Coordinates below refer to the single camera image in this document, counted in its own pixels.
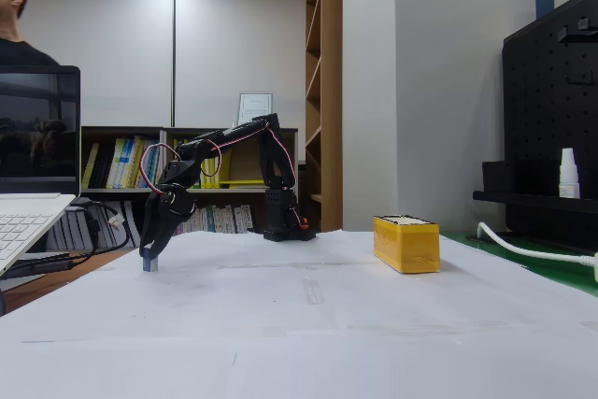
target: person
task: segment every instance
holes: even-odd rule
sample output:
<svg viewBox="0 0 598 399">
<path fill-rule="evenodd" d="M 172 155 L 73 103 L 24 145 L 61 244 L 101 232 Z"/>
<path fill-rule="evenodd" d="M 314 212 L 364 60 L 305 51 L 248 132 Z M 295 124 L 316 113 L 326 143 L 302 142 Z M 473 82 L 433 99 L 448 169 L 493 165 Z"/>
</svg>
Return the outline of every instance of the person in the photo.
<svg viewBox="0 0 598 399">
<path fill-rule="evenodd" d="M 27 0 L 0 0 L 0 65 L 58 65 L 22 40 L 18 20 Z"/>
</svg>

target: red wire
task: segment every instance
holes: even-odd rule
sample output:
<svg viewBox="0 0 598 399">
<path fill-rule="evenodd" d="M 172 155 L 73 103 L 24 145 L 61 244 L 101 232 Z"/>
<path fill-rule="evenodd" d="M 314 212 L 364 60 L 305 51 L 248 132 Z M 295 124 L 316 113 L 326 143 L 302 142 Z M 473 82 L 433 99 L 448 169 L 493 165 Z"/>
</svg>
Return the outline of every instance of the red wire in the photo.
<svg viewBox="0 0 598 399">
<path fill-rule="evenodd" d="M 139 169 L 141 170 L 141 176 L 143 177 L 143 179 L 148 183 L 148 186 L 150 189 L 152 189 L 154 192 L 158 193 L 159 195 L 164 195 L 164 192 L 162 192 L 161 190 L 157 189 L 152 183 L 151 181 L 148 179 L 148 175 L 146 175 L 146 171 L 143 169 L 143 161 L 144 159 L 146 159 L 146 154 L 148 153 L 149 149 L 152 149 L 154 147 L 166 147 L 167 149 L 171 150 L 173 153 L 175 153 L 175 156 L 177 156 L 177 159 L 180 161 L 180 155 L 174 151 L 172 149 L 172 147 L 163 144 L 163 143 L 159 143 L 159 144 L 153 144 L 150 145 L 149 147 L 146 148 L 146 150 L 143 152 L 143 156 L 141 156 L 141 161 L 139 161 Z"/>
<path fill-rule="evenodd" d="M 278 144 L 280 145 L 280 147 L 284 150 L 284 152 L 287 154 L 287 158 L 289 158 L 289 165 L 291 166 L 291 171 L 292 171 L 292 178 L 294 181 L 294 184 L 291 186 L 291 189 L 293 187 L 295 187 L 297 185 L 297 176 L 295 175 L 295 169 L 292 165 L 292 159 L 291 159 L 291 155 L 289 154 L 289 152 L 287 151 L 287 149 L 285 148 L 284 144 L 282 142 L 280 142 L 280 139 L 278 139 L 276 133 L 274 132 L 274 130 L 272 130 L 272 128 L 270 128 L 270 123 L 267 123 L 265 125 L 265 128 L 262 128 L 254 133 L 251 133 L 250 135 L 246 135 L 245 137 L 241 137 L 237 140 L 232 140 L 231 142 L 226 142 L 222 145 L 216 145 L 214 142 L 212 142 L 209 139 L 205 139 L 207 142 L 209 142 L 210 144 L 212 144 L 214 150 L 216 150 L 218 152 L 218 168 L 216 169 L 216 171 L 212 174 L 209 175 L 206 172 L 204 172 L 204 169 L 201 168 L 200 170 L 202 171 L 202 173 L 204 174 L 204 176 L 212 178 L 215 177 L 216 174 L 218 172 L 221 171 L 221 167 L 222 167 L 222 152 L 221 152 L 221 148 L 222 147 L 226 147 L 229 145 L 232 145 L 236 142 L 240 142 L 241 140 L 245 140 L 245 139 L 249 139 L 250 137 L 252 137 L 253 135 L 257 135 L 258 133 L 260 133 L 261 131 L 263 131 L 264 129 L 267 129 L 271 134 L 272 137 L 278 142 Z M 141 176 L 143 177 L 143 179 L 148 183 L 148 186 L 150 189 L 152 189 L 154 192 L 160 194 L 160 195 L 164 195 L 164 192 L 160 191 L 159 189 L 157 189 L 148 179 L 145 170 L 143 169 L 143 160 L 146 157 L 146 153 L 148 152 L 149 149 L 151 149 L 152 147 L 166 147 L 167 149 L 171 150 L 173 153 L 175 153 L 175 155 L 177 156 L 177 158 L 180 160 L 180 156 L 178 155 L 178 153 L 176 151 L 174 151 L 172 148 L 170 148 L 168 145 L 160 143 L 160 144 L 154 144 L 154 145 L 150 145 L 149 147 L 146 148 L 146 150 L 143 152 L 143 156 L 141 157 L 141 161 L 139 162 L 139 168 L 141 169 Z M 301 226 L 301 221 L 299 220 L 299 216 L 297 215 L 297 212 L 293 209 L 292 210 L 295 213 L 295 216 L 297 217 L 297 221 L 299 221 L 299 225 Z"/>
</svg>

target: white bottle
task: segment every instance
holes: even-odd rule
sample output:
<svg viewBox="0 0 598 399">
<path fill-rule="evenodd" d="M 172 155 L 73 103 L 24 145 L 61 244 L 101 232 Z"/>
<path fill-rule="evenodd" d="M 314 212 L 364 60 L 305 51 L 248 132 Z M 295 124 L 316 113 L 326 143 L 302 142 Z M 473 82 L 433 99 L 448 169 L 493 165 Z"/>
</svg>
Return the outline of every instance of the white bottle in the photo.
<svg viewBox="0 0 598 399">
<path fill-rule="evenodd" d="M 577 166 L 575 157 L 573 156 L 573 149 L 562 149 L 559 196 L 561 198 L 579 198 L 579 178 L 577 177 Z"/>
</svg>

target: framed certificate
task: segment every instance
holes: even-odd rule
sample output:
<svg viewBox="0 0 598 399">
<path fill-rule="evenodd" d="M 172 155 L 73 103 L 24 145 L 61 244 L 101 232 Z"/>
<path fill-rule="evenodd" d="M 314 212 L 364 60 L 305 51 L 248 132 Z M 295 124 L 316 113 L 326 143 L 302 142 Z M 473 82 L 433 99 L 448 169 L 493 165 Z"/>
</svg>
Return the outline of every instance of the framed certificate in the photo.
<svg viewBox="0 0 598 399">
<path fill-rule="evenodd" d="M 242 93 L 239 101 L 238 124 L 252 121 L 255 117 L 272 114 L 271 93 Z"/>
</svg>

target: white wall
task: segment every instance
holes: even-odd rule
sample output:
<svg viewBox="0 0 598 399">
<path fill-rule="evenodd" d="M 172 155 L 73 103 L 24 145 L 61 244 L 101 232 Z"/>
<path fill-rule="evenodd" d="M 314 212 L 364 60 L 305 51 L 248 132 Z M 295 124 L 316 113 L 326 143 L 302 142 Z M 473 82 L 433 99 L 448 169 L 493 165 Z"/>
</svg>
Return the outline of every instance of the white wall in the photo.
<svg viewBox="0 0 598 399">
<path fill-rule="evenodd" d="M 394 0 L 343 0 L 343 221 L 398 211 Z"/>
<path fill-rule="evenodd" d="M 29 0 L 23 38 L 81 69 L 84 125 L 169 125 L 172 0 Z"/>
<path fill-rule="evenodd" d="M 305 0 L 177 0 L 176 125 L 229 127 L 241 93 L 273 93 L 305 142 L 305 24 Z"/>
<path fill-rule="evenodd" d="M 503 159 L 503 39 L 534 19 L 535 0 L 396 0 L 400 212 L 502 223 L 472 192 L 481 163 Z"/>
<path fill-rule="evenodd" d="M 502 207 L 472 193 L 481 163 L 503 159 L 503 40 L 534 21 L 535 0 L 344 0 L 344 9 L 345 229 L 394 212 L 443 230 L 504 226 Z"/>
</svg>

